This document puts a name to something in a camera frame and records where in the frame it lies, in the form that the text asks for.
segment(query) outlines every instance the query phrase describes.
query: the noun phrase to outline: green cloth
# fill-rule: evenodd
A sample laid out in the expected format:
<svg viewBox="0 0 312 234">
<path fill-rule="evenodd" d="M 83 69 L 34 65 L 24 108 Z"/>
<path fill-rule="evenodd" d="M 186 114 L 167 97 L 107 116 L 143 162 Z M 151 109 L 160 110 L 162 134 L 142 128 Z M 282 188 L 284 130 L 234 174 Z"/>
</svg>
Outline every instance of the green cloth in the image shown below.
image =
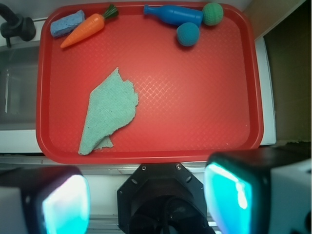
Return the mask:
<svg viewBox="0 0 312 234">
<path fill-rule="evenodd" d="M 123 81 L 118 68 L 90 94 L 79 154 L 112 147 L 108 136 L 130 123 L 138 105 L 138 95 L 130 81 Z"/>
</svg>

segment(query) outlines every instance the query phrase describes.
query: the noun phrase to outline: toy carrot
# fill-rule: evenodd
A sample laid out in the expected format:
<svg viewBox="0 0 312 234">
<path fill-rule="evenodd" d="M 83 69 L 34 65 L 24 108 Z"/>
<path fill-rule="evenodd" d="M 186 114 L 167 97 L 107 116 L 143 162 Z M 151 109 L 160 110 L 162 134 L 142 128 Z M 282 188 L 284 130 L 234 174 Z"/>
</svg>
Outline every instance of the toy carrot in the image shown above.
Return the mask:
<svg viewBox="0 0 312 234">
<path fill-rule="evenodd" d="M 107 11 L 103 14 L 93 14 L 82 22 L 60 45 L 61 48 L 73 45 L 81 40 L 88 38 L 94 33 L 104 28 L 105 20 L 116 17 L 118 10 L 114 5 L 110 5 Z"/>
</svg>

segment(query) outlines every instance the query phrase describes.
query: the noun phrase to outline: sink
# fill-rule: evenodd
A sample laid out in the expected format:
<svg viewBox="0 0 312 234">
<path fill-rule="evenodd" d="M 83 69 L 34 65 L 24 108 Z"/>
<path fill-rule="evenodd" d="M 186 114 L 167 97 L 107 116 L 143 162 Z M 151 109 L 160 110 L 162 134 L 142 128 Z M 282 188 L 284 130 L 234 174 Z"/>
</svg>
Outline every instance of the sink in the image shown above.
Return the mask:
<svg viewBox="0 0 312 234">
<path fill-rule="evenodd" d="M 0 50 L 0 131 L 36 128 L 39 42 Z"/>
</svg>

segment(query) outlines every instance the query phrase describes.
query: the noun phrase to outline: toy bottle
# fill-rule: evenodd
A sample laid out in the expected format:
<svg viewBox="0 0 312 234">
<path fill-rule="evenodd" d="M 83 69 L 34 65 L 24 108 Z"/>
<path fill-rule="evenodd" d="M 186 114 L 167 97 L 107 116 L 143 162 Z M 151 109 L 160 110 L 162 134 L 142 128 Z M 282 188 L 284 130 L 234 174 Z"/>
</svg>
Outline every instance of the toy bottle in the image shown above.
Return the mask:
<svg viewBox="0 0 312 234">
<path fill-rule="evenodd" d="M 150 7 L 145 5 L 144 14 L 155 15 L 163 22 L 177 26 L 191 22 L 200 27 L 203 20 L 202 11 L 174 5 L 165 5 L 160 7 Z"/>
</svg>

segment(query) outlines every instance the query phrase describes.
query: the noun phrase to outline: teal ball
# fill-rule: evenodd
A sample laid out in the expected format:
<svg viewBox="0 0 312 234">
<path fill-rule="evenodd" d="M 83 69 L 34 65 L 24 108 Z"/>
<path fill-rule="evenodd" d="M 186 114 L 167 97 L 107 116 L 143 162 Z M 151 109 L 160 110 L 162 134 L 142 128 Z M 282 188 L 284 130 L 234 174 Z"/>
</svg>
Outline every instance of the teal ball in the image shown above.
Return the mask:
<svg viewBox="0 0 312 234">
<path fill-rule="evenodd" d="M 208 3 L 203 8 L 203 22 L 205 25 L 213 26 L 223 19 L 223 8 L 218 3 Z"/>
<path fill-rule="evenodd" d="M 199 39 L 199 28 L 194 23 L 184 23 L 177 30 L 177 40 L 183 46 L 195 45 Z"/>
</svg>

